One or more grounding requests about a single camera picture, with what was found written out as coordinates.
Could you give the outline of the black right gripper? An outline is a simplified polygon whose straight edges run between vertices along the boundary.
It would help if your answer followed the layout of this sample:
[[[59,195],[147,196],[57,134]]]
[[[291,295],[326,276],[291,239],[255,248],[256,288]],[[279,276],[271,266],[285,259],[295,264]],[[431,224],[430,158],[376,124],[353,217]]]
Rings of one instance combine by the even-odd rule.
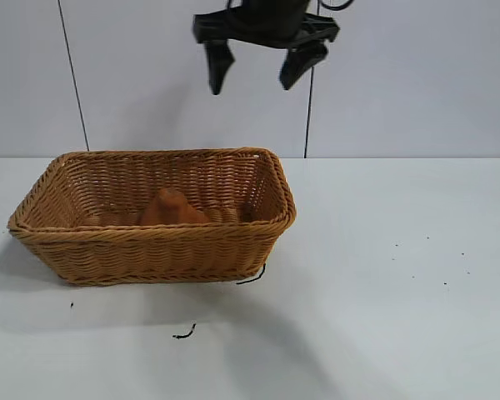
[[[228,1],[220,11],[195,15],[192,32],[205,48],[211,93],[222,91],[235,62],[227,40],[290,48],[279,74],[284,90],[323,61],[328,49],[320,41],[334,42],[339,26],[331,17],[308,13],[308,6],[308,1]]]

